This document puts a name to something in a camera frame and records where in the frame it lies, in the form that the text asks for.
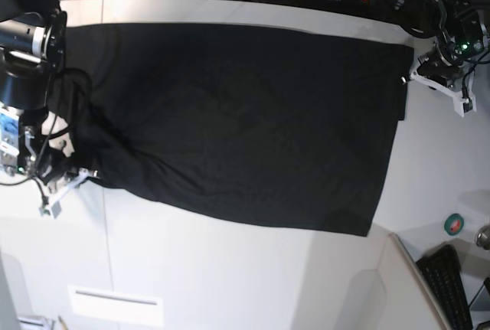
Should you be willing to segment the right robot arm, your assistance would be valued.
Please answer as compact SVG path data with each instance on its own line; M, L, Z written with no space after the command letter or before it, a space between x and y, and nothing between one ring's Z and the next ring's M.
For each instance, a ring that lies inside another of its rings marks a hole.
M41 197L90 175L51 141L72 136L90 104L89 75L67 66L61 0L1 0L1 167Z

